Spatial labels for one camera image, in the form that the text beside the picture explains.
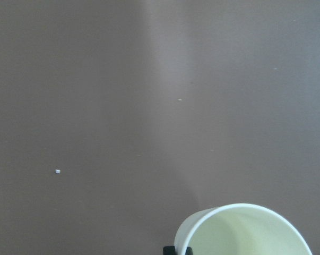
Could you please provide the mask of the cream white cup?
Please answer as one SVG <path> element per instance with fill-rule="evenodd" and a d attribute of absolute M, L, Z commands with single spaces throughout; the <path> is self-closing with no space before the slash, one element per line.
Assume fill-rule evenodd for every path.
<path fill-rule="evenodd" d="M 190 215 L 179 226 L 172 250 L 174 254 L 311 254 L 288 220 L 248 203 Z"/>

